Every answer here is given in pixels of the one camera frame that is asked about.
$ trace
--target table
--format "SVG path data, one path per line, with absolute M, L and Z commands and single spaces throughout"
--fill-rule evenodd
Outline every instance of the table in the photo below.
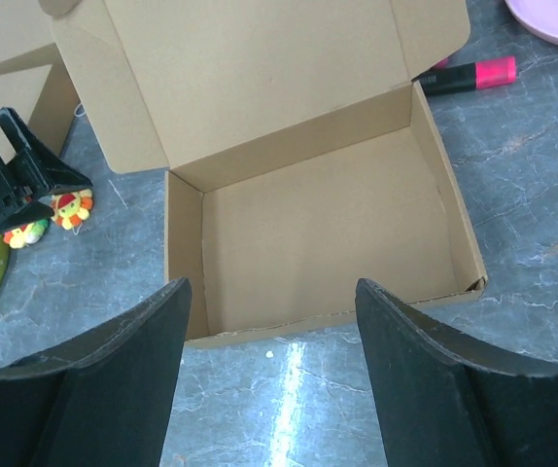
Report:
M 502 0 L 469 0 L 464 63 L 517 57 L 517 84 L 432 99 L 490 275 L 476 303 L 428 313 L 501 347 L 558 361 L 558 48 Z M 113 174 L 87 118 L 64 158 L 95 183 L 78 237 L 53 228 L 0 290 L 0 365 L 137 304 L 163 283 L 163 174 Z M 184 352 L 163 467 L 385 465 L 355 325 Z

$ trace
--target marker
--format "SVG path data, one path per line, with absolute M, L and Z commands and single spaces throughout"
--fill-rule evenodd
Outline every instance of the marker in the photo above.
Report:
M 417 78 L 425 95 L 486 90 L 516 81 L 514 56 L 427 71 Z

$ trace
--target tabletop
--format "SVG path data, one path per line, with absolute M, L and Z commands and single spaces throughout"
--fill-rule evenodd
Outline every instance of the tabletop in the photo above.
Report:
M 512 54 L 508 87 L 431 99 L 489 273 L 477 302 L 434 318 L 558 362 L 558 47 L 503 0 L 469 0 L 452 64 Z M 120 314 L 163 284 L 163 173 L 111 172 L 86 117 L 64 159 L 95 184 L 92 218 L 13 255 L 0 289 L 0 365 Z M 163 467 L 385 465 L 356 325 L 186 347 Z

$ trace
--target orange toy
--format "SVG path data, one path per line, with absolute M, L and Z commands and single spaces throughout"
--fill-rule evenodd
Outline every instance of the orange toy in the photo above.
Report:
M 69 231 L 79 227 L 83 221 L 88 219 L 92 208 L 93 192 L 91 190 L 56 195 L 52 198 L 52 209 L 54 210 L 52 220 L 58 226 Z

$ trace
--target box lid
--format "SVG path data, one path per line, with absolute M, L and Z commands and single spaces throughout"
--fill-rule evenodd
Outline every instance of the box lid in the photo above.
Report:
M 0 0 L 0 75 L 57 59 L 50 19 L 37 0 Z
M 82 32 L 80 2 L 40 0 Z M 171 168 L 402 86 L 469 37 L 465 0 L 99 3 Z

